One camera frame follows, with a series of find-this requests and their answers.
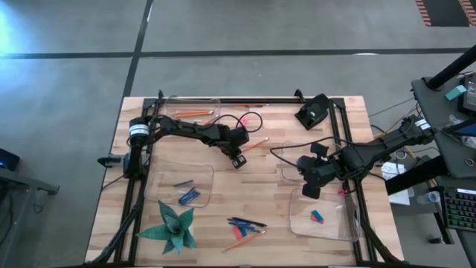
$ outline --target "concrete floor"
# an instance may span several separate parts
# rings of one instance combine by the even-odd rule
[[[0,0],[0,53],[132,52],[145,6],[145,0]],[[155,0],[143,51],[465,48],[475,37],[474,28],[425,27],[414,0]],[[363,95],[372,114],[411,98],[411,80],[435,74],[457,56],[143,58],[131,95],[301,89]],[[23,174],[61,186],[56,197],[39,198],[45,210],[29,215],[17,247],[22,257],[12,267],[82,263],[104,175],[96,159],[111,147],[130,63],[0,60],[0,124],[8,126],[0,131],[0,147],[22,157]],[[370,120],[385,129],[414,105]],[[455,246],[428,246],[420,226],[436,223],[426,216],[396,215],[405,259],[469,267],[456,235]]]

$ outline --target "wooden table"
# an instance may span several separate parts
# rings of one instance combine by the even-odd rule
[[[364,98],[344,97],[353,141],[365,142],[373,139],[370,130]],[[141,114],[144,98],[125,98],[118,128],[114,137],[112,153],[128,153],[126,139],[129,136],[129,120]],[[214,169],[210,202],[204,208],[196,208],[192,233],[197,249],[184,249],[181,255],[169,252],[162,255],[164,241],[139,239],[136,265],[143,266],[310,266],[354,264],[351,242],[329,240],[298,235],[289,231],[289,199],[296,182],[286,181],[281,174],[283,166],[273,157],[269,148],[281,146],[285,141],[305,143],[332,135],[330,119],[305,131],[293,116],[300,104],[271,104],[261,108],[248,108],[223,104],[221,114],[241,116],[247,111],[255,111],[263,117],[263,128],[250,133],[250,142],[244,148],[265,137],[269,141],[244,153],[248,163],[235,170],[227,156],[217,148],[209,148],[200,141],[167,136],[155,143],[152,163],[162,159],[190,165],[211,165]],[[222,119],[222,124],[234,126],[231,118]],[[259,121],[250,115],[247,128],[252,130]],[[335,149],[332,141],[323,142]],[[121,175],[120,168],[110,168],[104,183]],[[100,196],[91,240],[86,254],[90,261],[100,254],[112,235],[117,231],[126,192],[126,179],[110,185]],[[396,232],[387,191],[382,180],[368,176],[362,183],[367,203],[370,224],[384,245],[399,259],[403,259],[399,237]],[[336,194],[339,184],[329,184],[323,193]],[[186,208],[173,205],[177,213]],[[262,237],[240,248],[222,253],[222,250],[236,241],[228,217],[242,217],[268,224],[268,231]],[[147,200],[144,204],[141,230],[162,224],[157,202]],[[130,234],[126,236],[123,258],[128,255]],[[362,251],[367,249],[362,243]]]

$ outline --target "clear plastic tray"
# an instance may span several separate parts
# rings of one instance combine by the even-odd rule
[[[209,112],[210,114],[179,116],[192,112]],[[171,96],[165,101],[163,113],[170,118],[180,119],[184,122],[204,124],[220,115],[220,100],[182,100]]]
[[[285,146],[292,146],[292,145],[299,145],[292,141],[285,141],[282,147]],[[296,147],[296,148],[286,148],[282,149],[280,153],[281,157],[290,161],[291,163],[298,163],[298,159],[301,156],[311,156],[316,157],[315,153],[311,153],[311,145]],[[281,175],[284,179],[292,181],[292,182],[305,182],[302,175],[299,174],[299,171],[296,167],[291,166],[288,163],[281,161]],[[334,179],[329,183],[342,183],[338,179]]]
[[[355,197],[348,197],[357,204]],[[318,211],[324,223],[311,220],[313,210]],[[289,228],[297,235],[355,242],[360,230],[358,206],[353,205],[350,210],[354,215],[352,224],[347,219],[349,212],[343,195],[321,193],[319,199],[314,200],[302,195],[301,188],[296,188],[289,203]]]
[[[191,179],[191,183],[174,187],[177,183]],[[203,208],[210,200],[212,184],[213,168],[210,165],[188,165],[159,159],[150,167],[145,197],[153,202],[160,200],[166,204],[179,205],[184,193],[195,187],[200,195],[186,206]]]

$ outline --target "green origami plant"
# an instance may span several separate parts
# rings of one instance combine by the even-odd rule
[[[195,240],[188,230],[193,221],[193,208],[177,216],[176,212],[168,205],[165,205],[160,200],[158,204],[160,205],[162,220],[164,220],[165,224],[154,226],[136,235],[149,239],[166,240],[167,243],[162,255],[172,249],[176,249],[177,253],[180,254],[183,246],[196,248]]]

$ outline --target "computer keyboard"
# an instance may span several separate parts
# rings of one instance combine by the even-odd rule
[[[476,232],[476,191],[444,187],[440,198],[446,227]]]

